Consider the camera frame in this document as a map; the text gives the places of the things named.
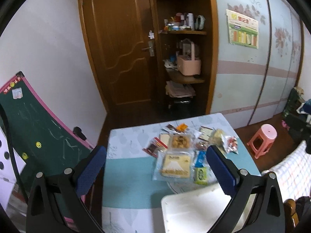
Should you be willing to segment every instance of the corner shelf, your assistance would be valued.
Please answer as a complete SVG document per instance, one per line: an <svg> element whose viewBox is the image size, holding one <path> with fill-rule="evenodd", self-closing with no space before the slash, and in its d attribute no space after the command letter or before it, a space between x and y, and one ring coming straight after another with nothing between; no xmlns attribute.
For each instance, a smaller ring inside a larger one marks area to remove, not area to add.
<svg viewBox="0 0 311 233"><path fill-rule="evenodd" d="M202 31L161 31L161 34L196 34L196 35L206 35L207 32Z"/></svg>
<svg viewBox="0 0 311 233"><path fill-rule="evenodd" d="M205 80L203 79L196 79L193 76L184 76L180 71L166 68L169 77L173 82L180 83L180 84L197 84L197 83L204 83Z"/></svg>

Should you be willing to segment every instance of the stack of papers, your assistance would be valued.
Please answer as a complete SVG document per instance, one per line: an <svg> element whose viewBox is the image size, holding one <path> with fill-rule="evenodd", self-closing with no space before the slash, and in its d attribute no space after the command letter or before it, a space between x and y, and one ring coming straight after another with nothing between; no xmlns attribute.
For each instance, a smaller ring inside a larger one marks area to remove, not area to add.
<svg viewBox="0 0 311 233"><path fill-rule="evenodd" d="M195 96L195 91L193 87L188 84L184 86L183 84L175 83L173 81L167 81L165 89L166 94L174 98Z"/></svg>

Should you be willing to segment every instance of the green chalkboard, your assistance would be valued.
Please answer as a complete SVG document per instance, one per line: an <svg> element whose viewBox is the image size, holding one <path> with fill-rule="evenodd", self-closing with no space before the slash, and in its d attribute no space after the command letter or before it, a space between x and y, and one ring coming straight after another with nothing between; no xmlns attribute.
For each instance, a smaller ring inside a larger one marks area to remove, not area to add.
<svg viewBox="0 0 311 233"><path fill-rule="evenodd" d="M22 72L0 89L0 103L8 117L13 147L26 163L21 179L27 192L37 172L60 174L91 152L47 108Z"/></svg>

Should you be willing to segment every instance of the pink storage box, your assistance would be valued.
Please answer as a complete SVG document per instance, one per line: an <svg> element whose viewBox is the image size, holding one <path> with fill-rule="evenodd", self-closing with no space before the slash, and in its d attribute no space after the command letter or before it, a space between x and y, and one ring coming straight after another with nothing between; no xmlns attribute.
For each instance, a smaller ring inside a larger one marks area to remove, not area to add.
<svg viewBox="0 0 311 233"><path fill-rule="evenodd" d="M201 73L201 60L195 59L193 42L191 42L191 60L183 55L177 56L177 69L185 76Z"/></svg>

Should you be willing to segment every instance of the blue gripper pad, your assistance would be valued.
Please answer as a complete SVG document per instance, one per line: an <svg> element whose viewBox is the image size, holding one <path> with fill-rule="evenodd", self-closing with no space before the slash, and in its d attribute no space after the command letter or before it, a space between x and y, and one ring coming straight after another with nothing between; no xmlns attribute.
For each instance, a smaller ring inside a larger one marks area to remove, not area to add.
<svg viewBox="0 0 311 233"><path fill-rule="evenodd" d="M106 155L106 148L104 146L100 146L98 152L79 175L76 185L76 193L78 197L88 193L96 179L97 174L106 162Z"/></svg>
<svg viewBox="0 0 311 233"><path fill-rule="evenodd" d="M231 175L228 168L214 151L212 146L208 147L206 150L206 160L214 172L222 191L226 195L233 197L236 193L236 179Z"/></svg>

